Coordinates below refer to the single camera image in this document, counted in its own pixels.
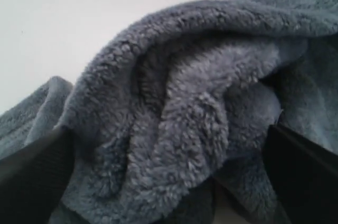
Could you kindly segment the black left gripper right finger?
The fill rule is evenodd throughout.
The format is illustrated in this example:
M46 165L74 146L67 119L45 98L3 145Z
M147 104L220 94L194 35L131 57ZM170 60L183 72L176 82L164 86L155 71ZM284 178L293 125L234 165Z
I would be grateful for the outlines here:
M337 223L337 155L283 125L214 178L249 223Z

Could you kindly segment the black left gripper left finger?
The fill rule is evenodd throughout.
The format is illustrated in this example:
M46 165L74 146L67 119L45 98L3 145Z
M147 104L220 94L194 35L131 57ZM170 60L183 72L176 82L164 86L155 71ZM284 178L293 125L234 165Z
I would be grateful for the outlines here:
M1 159L1 223L47 223L73 169L74 141L66 127Z

